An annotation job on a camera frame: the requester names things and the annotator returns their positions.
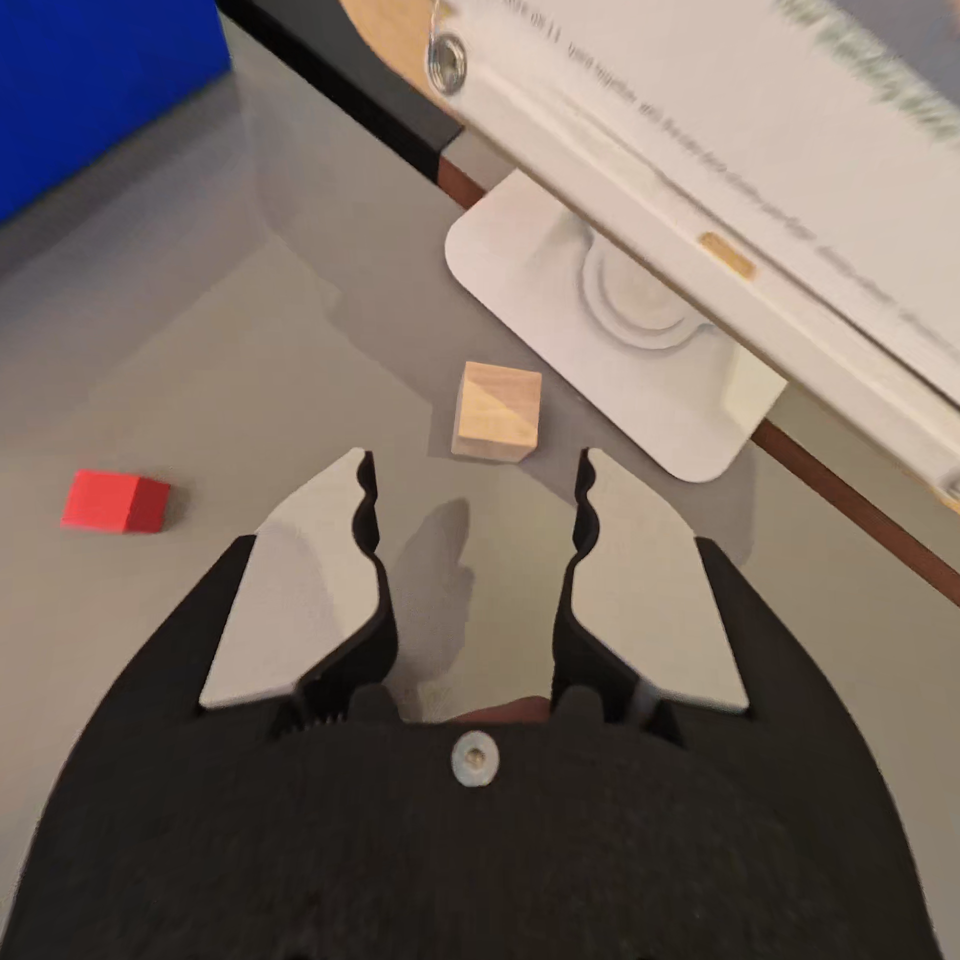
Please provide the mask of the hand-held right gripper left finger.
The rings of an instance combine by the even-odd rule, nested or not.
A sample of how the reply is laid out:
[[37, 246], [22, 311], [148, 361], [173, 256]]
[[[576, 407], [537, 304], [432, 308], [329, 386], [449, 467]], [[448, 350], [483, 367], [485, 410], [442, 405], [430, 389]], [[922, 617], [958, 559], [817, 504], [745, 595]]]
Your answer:
[[207, 710], [292, 698], [344, 713], [390, 674], [399, 634], [378, 558], [373, 453], [354, 447], [274, 507], [256, 529], [213, 657]]

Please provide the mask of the red wooden cube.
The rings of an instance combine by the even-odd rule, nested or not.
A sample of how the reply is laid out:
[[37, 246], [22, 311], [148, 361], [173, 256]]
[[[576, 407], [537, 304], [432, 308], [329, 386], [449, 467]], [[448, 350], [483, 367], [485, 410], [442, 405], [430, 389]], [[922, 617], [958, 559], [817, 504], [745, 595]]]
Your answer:
[[109, 534], [159, 534], [171, 492], [170, 484], [154, 478], [80, 469], [59, 525]]

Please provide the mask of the white folding stand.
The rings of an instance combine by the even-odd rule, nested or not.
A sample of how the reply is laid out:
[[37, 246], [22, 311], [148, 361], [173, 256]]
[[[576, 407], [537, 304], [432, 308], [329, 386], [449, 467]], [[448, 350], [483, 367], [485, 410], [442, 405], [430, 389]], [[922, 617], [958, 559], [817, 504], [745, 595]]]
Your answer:
[[667, 473], [723, 474], [794, 381], [958, 509], [958, 399], [826, 306], [627, 150], [580, 138], [491, 90], [458, 110], [466, 49], [436, 13], [428, 76], [444, 105], [517, 170], [445, 241], [454, 278]]

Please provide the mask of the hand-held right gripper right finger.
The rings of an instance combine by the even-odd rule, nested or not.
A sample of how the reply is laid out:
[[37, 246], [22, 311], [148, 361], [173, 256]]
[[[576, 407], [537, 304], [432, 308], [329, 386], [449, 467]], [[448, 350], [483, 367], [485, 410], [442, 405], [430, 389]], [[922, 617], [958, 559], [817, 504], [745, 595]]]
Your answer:
[[553, 630], [553, 702], [596, 692], [606, 715], [662, 703], [742, 715], [750, 701], [697, 536], [603, 450], [582, 450], [573, 556]]

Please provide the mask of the wooden display board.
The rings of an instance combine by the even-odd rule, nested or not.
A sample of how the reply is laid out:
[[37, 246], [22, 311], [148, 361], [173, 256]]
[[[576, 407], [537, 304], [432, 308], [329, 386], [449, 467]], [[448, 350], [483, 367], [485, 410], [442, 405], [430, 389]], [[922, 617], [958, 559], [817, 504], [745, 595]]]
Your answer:
[[369, 49], [414, 90], [437, 103], [427, 78], [426, 54], [432, 1], [342, 1]]

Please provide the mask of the medium wooden cube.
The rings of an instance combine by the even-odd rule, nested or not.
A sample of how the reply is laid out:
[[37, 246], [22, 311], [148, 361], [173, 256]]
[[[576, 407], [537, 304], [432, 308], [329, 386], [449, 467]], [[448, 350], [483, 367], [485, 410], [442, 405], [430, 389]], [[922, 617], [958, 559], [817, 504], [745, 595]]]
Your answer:
[[542, 388], [539, 372], [466, 362], [451, 453], [503, 464], [522, 462], [539, 445]]

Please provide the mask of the white instruction sheet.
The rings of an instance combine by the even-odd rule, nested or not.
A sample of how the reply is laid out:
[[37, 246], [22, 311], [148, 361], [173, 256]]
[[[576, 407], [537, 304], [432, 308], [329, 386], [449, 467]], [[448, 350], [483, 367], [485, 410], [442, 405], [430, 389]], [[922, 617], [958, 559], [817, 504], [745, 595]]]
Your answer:
[[505, 106], [626, 150], [958, 400], [952, 2], [451, 2], [457, 109], [521, 156]]

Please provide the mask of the blue plastic bin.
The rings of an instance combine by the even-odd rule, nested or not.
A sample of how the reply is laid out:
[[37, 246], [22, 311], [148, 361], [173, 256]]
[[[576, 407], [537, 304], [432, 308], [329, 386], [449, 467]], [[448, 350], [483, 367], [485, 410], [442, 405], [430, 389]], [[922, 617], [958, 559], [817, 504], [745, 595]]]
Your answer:
[[2, 220], [231, 68], [213, 1], [3, 1]]

